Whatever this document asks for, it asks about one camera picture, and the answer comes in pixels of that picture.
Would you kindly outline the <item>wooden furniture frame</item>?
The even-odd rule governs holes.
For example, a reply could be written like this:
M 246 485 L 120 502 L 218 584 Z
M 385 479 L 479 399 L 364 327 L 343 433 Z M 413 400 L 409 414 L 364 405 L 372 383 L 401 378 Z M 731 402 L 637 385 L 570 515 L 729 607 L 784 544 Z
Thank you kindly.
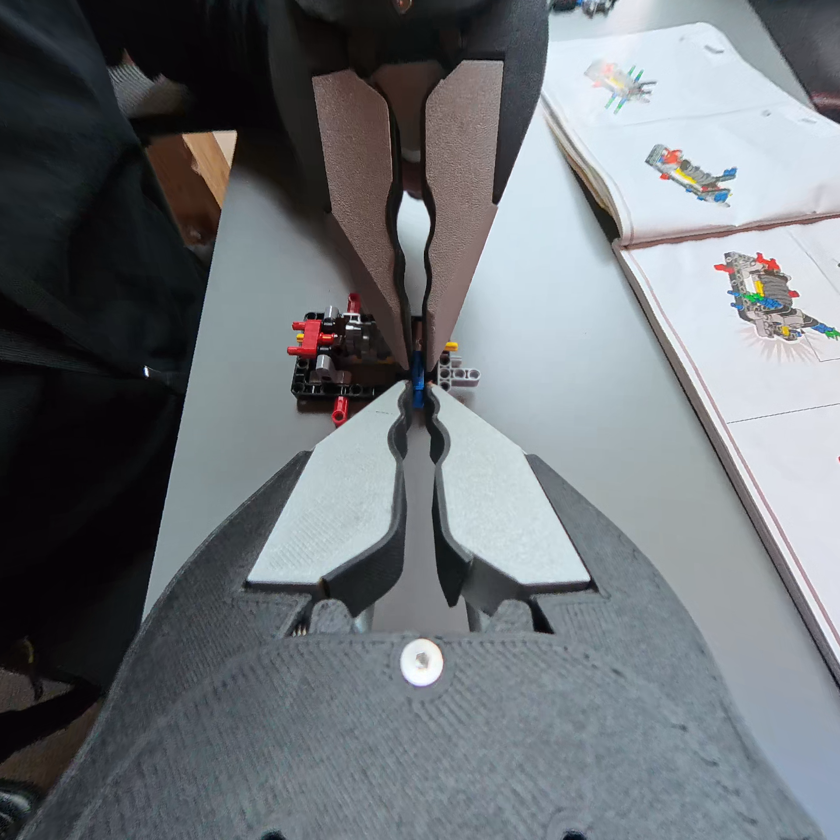
M 212 250 L 237 133 L 186 133 L 152 139 L 147 153 L 188 246 Z

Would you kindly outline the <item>lego instruction booklet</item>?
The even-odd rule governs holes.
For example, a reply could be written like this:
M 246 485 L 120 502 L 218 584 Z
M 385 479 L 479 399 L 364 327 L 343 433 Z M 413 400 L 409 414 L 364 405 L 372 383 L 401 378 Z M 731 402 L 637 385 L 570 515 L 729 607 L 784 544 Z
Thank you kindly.
M 542 103 L 837 679 L 838 125 L 708 23 L 553 43 Z

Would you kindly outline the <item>person's torso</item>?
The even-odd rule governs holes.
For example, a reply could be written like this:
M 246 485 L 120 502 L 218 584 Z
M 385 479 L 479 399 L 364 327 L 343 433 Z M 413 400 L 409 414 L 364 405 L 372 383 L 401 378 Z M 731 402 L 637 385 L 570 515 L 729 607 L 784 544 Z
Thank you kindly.
M 140 624 L 207 274 L 81 2 L 2 2 L 2 649 L 106 690 Z

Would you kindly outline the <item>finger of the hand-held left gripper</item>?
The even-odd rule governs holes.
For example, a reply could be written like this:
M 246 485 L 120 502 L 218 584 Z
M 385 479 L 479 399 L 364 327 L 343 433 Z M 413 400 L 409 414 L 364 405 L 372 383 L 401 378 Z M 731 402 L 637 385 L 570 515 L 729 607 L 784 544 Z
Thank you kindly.
M 503 63 L 462 61 L 431 90 L 424 113 L 426 367 L 452 337 L 497 213 L 493 201 Z
M 396 232 L 402 165 L 390 103 L 352 69 L 312 79 L 331 226 L 395 362 L 411 361 L 405 257 Z

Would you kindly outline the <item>person's left hand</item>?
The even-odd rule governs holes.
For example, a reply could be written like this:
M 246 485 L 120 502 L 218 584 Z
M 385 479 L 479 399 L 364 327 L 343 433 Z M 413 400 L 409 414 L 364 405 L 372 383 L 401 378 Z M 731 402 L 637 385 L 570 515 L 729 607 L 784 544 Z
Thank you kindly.
M 386 64 L 373 74 L 372 81 L 389 102 L 395 118 L 402 168 L 402 188 L 410 197 L 423 197 L 424 104 L 428 94 L 444 77 L 435 59 Z

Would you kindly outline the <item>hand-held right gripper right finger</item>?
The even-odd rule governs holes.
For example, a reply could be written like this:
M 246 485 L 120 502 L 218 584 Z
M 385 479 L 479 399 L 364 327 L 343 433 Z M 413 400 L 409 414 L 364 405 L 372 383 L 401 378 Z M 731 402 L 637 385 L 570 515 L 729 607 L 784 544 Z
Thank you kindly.
M 447 603 L 498 606 L 592 588 L 525 452 L 440 386 L 426 395 L 435 558 Z

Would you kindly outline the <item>black frame lego model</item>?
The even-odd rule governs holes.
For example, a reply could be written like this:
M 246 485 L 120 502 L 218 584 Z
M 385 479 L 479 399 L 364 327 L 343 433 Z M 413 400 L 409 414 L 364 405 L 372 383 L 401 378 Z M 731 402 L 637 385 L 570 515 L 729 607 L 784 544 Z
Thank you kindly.
M 420 318 L 413 318 L 412 326 L 415 350 L 423 350 Z M 412 360 L 406 369 L 399 365 L 356 292 L 349 294 L 344 308 L 310 311 L 291 328 L 295 342 L 287 353 L 295 363 L 290 391 L 299 404 L 330 403 L 336 427 L 349 420 L 352 403 L 371 402 L 398 382 L 412 383 Z M 434 368 L 426 371 L 426 386 L 436 384 L 446 392 L 478 386 L 481 372 L 467 366 L 458 351 L 457 342 L 446 342 Z

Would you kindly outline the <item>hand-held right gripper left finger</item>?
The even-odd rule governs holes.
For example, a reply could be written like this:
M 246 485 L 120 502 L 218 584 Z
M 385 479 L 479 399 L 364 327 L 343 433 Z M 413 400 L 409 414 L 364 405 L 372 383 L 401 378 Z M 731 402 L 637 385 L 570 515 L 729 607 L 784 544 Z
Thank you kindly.
M 412 387 L 399 382 L 308 452 L 247 590 L 372 610 L 403 572 L 411 420 Z

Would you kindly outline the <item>person's left forearm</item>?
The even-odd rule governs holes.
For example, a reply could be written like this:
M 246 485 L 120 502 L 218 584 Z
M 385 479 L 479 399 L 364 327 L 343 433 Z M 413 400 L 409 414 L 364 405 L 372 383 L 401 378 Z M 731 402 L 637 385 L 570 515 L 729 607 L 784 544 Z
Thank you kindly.
M 82 1 L 109 66 L 124 56 L 186 89 L 181 117 L 148 125 L 189 133 L 281 128 L 262 1 Z

